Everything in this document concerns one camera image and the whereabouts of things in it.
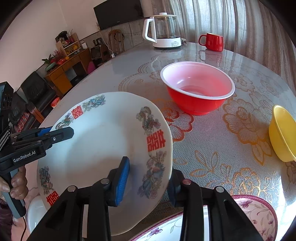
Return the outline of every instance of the plate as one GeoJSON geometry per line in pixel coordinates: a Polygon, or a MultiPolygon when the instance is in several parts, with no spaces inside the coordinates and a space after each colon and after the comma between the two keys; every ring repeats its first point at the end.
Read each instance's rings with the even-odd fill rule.
{"type": "MultiPolygon", "coordinates": [[[[38,161],[37,184],[45,208],[68,186],[87,187],[107,177],[127,156],[130,173],[123,201],[109,207],[109,218],[112,235],[129,231],[156,207],[171,175],[172,135],[161,111],[131,93],[103,93],[72,107],[52,130],[66,126],[74,129],[74,136],[53,145],[38,161]]],[[[86,205],[83,237],[87,210],[86,205]]]]}
{"type": "Polygon", "coordinates": [[[30,234],[36,228],[37,224],[46,214],[46,209],[44,207],[43,201],[40,196],[35,197],[28,208],[27,223],[30,234]]]}
{"type": "MultiPolygon", "coordinates": [[[[251,195],[234,195],[232,198],[252,221],[263,240],[276,239],[277,218],[273,207],[264,199],[251,195]]],[[[209,241],[209,216],[207,206],[204,213],[204,241],[209,241]]],[[[183,212],[167,217],[145,231],[137,234],[130,241],[179,241],[183,212]]]]}

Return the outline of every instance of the lace tablecloth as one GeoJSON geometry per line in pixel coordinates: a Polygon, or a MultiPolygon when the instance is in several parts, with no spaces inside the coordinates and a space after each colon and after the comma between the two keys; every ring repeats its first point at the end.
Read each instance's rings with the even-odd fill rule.
{"type": "MultiPolygon", "coordinates": [[[[80,101],[110,91],[127,91],[154,102],[172,132],[173,167],[200,186],[221,185],[231,195],[249,194],[265,199],[276,211],[276,240],[281,239],[296,215],[296,163],[284,163],[276,156],[268,125],[274,104],[285,107],[296,118],[296,98],[277,74],[227,50],[213,52],[195,43],[176,50],[157,50],[144,44],[86,77],[60,101],[42,126],[53,125],[80,101]],[[171,100],[160,78],[164,66],[178,61],[203,62],[223,70],[233,79],[235,93],[205,116],[184,113],[171,100]]],[[[36,195],[36,166],[33,163],[27,167],[31,189],[27,205],[36,195]]],[[[141,221],[140,228],[178,211],[164,195],[155,210],[141,221]]],[[[131,230],[125,239],[137,231],[139,228],[131,230]]]]}

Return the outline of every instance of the round table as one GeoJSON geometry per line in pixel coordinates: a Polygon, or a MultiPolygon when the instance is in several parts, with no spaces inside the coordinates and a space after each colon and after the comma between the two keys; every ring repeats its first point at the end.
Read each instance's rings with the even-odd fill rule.
{"type": "MultiPolygon", "coordinates": [[[[175,50],[158,50],[152,44],[143,44],[87,76],[41,126],[52,126],[75,104],[111,91],[131,92],[155,103],[172,132],[173,167],[202,187],[221,185],[231,195],[249,194],[265,199],[277,214],[276,240],[282,238],[296,215],[296,163],[284,163],[276,156],[268,125],[274,104],[285,107],[296,118],[293,110],[296,98],[277,74],[228,50],[213,52],[195,43],[175,50]],[[235,93],[207,115],[184,113],[171,100],[160,78],[164,66],[178,61],[203,62],[223,70],[233,79],[235,93]]],[[[37,187],[36,166],[34,162],[27,167],[30,190],[37,187]]],[[[141,227],[178,211],[164,195],[160,204],[141,221],[141,227]]],[[[135,234],[132,230],[126,240],[135,234]]]]}

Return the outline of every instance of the red mug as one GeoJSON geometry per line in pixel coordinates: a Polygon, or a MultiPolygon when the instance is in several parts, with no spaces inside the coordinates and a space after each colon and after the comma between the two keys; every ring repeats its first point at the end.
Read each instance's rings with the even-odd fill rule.
{"type": "Polygon", "coordinates": [[[207,33],[207,35],[201,35],[198,43],[202,46],[206,46],[207,49],[222,52],[223,51],[223,36],[207,33]],[[205,44],[200,43],[200,39],[205,36],[205,44]]]}

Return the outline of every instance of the metal bolt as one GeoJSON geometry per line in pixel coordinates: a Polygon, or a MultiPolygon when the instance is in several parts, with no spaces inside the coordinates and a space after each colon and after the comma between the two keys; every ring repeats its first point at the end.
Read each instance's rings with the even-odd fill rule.
{"type": "Polygon", "coordinates": [[[108,178],[103,178],[102,180],[101,180],[101,184],[103,184],[103,185],[106,185],[106,184],[108,184],[109,183],[109,179],[108,178]]]}
{"type": "Polygon", "coordinates": [[[74,192],[76,190],[76,187],[75,186],[69,186],[67,188],[68,192],[74,192]]]}
{"type": "Polygon", "coordinates": [[[222,193],[222,192],[224,192],[224,188],[223,187],[216,187],[216,191],[222,193]]]}
{"type": "Polygon", "coordinates": [[[190,185],[191,184],[191,180],[189,180],[189,179],[184,179],[182,182],[185,185],[190,185]]]}

